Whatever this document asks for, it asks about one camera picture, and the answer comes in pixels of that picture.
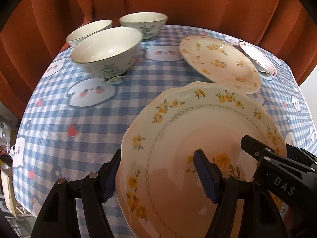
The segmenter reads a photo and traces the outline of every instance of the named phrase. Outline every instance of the floral plate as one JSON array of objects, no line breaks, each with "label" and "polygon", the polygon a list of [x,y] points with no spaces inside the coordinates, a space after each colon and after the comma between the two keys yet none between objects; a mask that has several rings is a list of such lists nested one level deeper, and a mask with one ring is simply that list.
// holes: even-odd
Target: floral plate
[{"label": "floral plate", "polygon": [[[115,178],[120,207],[135,236],[204,238],[217,205],[204,193],[193,154],[202,149],[221,171],[252,181],[257,161],[241,150],[244,135],[286,156],[275,122],[237,90],[193,82],[154,99],[123,136]],[[239,200],[231,238],[238,236],[242,211]]]},{"label": "floral plate", "polygon": [[272,75],[277,75],[277,69],[265,54],[247,42],[240,41],[239,46],[250,56],[258,65]]},{"label": "floral plate", "polygon": [[190,36],[181,41],[180,52],[196,71],[213,82],[246,94],[260,89],[260,76],[253,63],[226,42],[212,37]]}]

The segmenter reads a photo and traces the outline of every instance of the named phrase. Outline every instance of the cartoon face print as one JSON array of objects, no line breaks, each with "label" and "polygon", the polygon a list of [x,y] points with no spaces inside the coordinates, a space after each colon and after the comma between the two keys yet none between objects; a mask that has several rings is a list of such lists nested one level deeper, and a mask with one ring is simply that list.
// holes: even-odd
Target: cartoon face print
[{"label": "cartoon face print", "polygon": [[44,72],[42,78],[47,78],[53,75],[54,73],[58,72],[63,67],[65,60],[66,58],[63,58],[61,60],[51,63],[49,67],[47,68],[46,72]]},{"label": "cartoon face print", "polygon": [[275,55],[273,55],[273,59],[278,65],[282,65],[281,60],[278,59]]},{"label": "cartoon face print", "polygon": [[247,96],[257,102],[259,105],[263,105],[265,99],[264,97],[260,94],[261,91],[254,93],[254,94],[248,94]]},{"label": "cartoon face print", "polygon": [[35,217],[38,217],[40,211],[41,211],[42,205],[39,203],[37,197],[32,198],[32,215]]},{"label": "cartoon face print", "polygon": [[285,142],[289,145],[297,146],[296,140],[293,132],[288,132],[285,136]]},{"label": "cartoon face print", "polygon": [[23,167],[23,155],[24,155],[24,148],[25,148],[25,139],[23,137],[18,137],[15,142],[14,147],[14,155],[13,155],[13,167]]},{"label": "cartoon face print", "polygon": [[121,79],[107,82],[99,78],[80,81],[67,92],[69,106],[73,108],[92,108],[104,103],[116,94],[115,84],[122,83]]},{"label": "cartoon face print", "polygon": [[297,86],[297,84],[292,83],[292,86],[293,86],[294,91],[295,91],[296,93],[298,93],[298,92],[299,92],[299,87]]},{"label": "cartoon face print", "polygon": [[315,140],[315,133],[314,133],[314,128],[312,126],[309,127],[309,134],[310,134],[310,138],[312,139],[312,141]]},{"label": "cartoon face print", "polygon": [[295,109],[297,111],[301,111],[301,104],[299,103],[299,100],[297,99],[297,97],[292,96],[292,104],[295,106]]},{"label": "cartoon face print", "polygon": [[179,46],[148,46],[145,58],[153,61],[181,61]]},{"label": "cartoon face print", "polygon": [[239,42],[241,41],[238,38],[231,37],[231,36],[226,36],[226,35],[224,35],[224,39],[225,39],[225,41],[227,41],[228,43],[230,43],[230,44],[232,44],[234,46],[238,46]]}]

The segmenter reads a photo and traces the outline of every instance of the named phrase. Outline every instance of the chair backrest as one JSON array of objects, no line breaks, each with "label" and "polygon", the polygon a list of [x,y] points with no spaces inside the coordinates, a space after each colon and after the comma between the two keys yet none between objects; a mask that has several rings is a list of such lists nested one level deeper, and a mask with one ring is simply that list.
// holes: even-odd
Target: chair backrest
[{"label": "chair backrest", "polygon": [[1,181],[5,204],[10,213],[15,218],[18,218],[17,215],[19,214],[19,211],[17,210],[16,206],[18,206],[19,203],[16,201],[14,195],[12,169],[1,169]]}]

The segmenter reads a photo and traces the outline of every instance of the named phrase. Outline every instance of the white bowl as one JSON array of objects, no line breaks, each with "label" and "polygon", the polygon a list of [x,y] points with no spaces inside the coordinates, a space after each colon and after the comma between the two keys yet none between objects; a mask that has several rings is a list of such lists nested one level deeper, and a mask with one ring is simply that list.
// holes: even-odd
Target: white bowl
[{"label": "white bowl", "polygon": [[71,53],[78,66],[93,77],[123,74],[135,61],[142,32],[129,27],[110,28],[86,38]]},{"label": "white bowl", "polygon": [[159,12],[136,12],[119,19],[122,26],[137,28],[143,32],[143,39],[150,39],[159,33],[167,16]]},{"label": "white bowl", "polygon": [[66,42],[72,46],[77,46],[81,41],[86,39],[87,37],[95,34],[99,31],[108,29],[112,27],[112,20],[98,20],[81,26],[77,28],[72,33],[70,33],[67,38]]}]

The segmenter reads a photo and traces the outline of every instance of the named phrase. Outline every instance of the table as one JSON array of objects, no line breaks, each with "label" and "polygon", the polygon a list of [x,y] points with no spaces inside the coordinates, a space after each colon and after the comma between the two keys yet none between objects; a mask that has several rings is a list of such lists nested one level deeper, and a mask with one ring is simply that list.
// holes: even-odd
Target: table
[{"label": "table", "polygon": [[[180,41],[190,35],[223,41],[226,37],[207,29],[166,25],[158,36],[141,43],[135,64],[112,83],[92,79],[77,67],[70,58],[72,48],[59,53],[34,90],[19,129],[17,142],[22,151],[24,139],[25,147],[14,156],[17,201],[36,216],[58,178],[82,179],[109,161],[129,125],[157,95],[194,81],[210,82],[184,60],[164,61],[173,58]],[[263,104],[284,137],[316,154],[316,128],[291,69],[258,49],[274,63],[278,75],[261,75],[260,91],[248,96]],[[116,197],[104,209],[115,237],[134,237]],[[79,200],[77,212],[82,237],[89,237]]]}]

